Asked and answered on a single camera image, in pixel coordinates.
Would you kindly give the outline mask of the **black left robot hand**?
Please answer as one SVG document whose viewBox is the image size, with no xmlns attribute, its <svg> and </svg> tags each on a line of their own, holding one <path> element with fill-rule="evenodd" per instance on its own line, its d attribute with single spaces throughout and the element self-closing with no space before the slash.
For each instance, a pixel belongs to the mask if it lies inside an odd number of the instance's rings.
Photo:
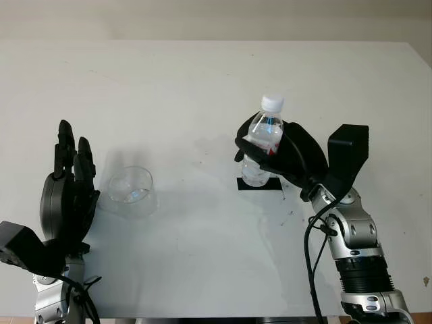
<svg viewBox="0 0 432 324">
<path fill-rule="evenodd" d="M 94 187 L 96 167 L 89 141 L 80 137 L 75 147 L 72 127 L 59 123 L 54 168 L 44 183 L 40 222 L 45 238 L 64 254 L 88 252 L 83 243 L 95 216 L 100 192 Z"/>
</svg>

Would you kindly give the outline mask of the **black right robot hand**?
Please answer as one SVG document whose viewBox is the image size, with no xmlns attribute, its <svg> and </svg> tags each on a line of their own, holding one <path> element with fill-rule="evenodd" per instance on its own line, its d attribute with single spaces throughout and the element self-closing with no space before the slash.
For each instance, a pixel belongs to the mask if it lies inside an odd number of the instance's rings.
<svg viewBox="0 0 432 324">
<path fill-rule="evenodd" d="M 239 151 L 234 161 L 250 157 L 262 170 L 281 175 L 299 187 L 300 198 L 304 202 L 310 201 L 315 186 L 323 181 L 328 170 L 325 154 L 317 141 L 301 125 L 285 121 L 277 152 L 266 155 L 244 138 L 253 119 L 250 117 L 237 131 L 235 143 Z"/>
</svg>

